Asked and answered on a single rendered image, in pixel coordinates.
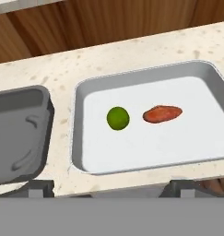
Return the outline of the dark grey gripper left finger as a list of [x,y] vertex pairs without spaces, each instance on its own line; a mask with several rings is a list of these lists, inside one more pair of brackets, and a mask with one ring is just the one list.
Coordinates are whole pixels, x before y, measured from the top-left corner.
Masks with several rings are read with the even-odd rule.
[[18,190],[11,191],[7,194],[9,197],[54,197],[53,180],[30,181]]

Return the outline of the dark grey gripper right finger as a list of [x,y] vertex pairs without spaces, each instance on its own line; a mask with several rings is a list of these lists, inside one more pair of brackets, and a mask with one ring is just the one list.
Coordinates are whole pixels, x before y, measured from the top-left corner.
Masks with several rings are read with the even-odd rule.
[[174,198],[207,198],[217,196],[218,195],[213,191],[207,190],[197,182],[191,180],[171,180],[160,194],[160,197]]

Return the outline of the grey tupperware container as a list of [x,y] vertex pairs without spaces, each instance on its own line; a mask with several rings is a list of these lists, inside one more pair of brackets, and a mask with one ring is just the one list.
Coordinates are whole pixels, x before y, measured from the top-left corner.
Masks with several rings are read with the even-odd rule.
[[44,86],[0,91],[0,184],[25,182],[41,173],[53,116]]

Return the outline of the white tupperware container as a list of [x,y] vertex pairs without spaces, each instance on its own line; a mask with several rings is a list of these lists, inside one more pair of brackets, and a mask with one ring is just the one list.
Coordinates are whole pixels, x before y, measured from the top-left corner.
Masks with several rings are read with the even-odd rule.
[[[143,113],[158,106],[183,113],[151,124]],[[127,110],[113,130],[107,113]],[[224,77],[206,61],[188,61],[87,79],[76,87],[72,162],[90,174],[108,174],[224,159]]]

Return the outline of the orange sweet potato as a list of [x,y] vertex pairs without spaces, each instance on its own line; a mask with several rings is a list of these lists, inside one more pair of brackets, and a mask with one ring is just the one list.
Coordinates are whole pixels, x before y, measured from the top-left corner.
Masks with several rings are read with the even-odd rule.
[[183,110],[176,106],[158,105],[143,113],[143,119],[151,124],[167,122],[179,117]]

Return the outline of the green lime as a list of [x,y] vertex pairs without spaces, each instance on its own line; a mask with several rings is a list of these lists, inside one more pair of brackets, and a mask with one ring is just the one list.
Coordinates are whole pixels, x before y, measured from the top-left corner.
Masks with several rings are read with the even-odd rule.
[[113,130],[123,130],[129,125],[130,116],[123,107],[113,107],[107,113],[107,123]]

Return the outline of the wooden cabinet front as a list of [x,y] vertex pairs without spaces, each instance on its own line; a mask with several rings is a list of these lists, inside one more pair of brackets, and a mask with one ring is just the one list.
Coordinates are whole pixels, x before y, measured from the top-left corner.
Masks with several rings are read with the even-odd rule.
[[0,0],[0,63],[224,21],[224,0]]

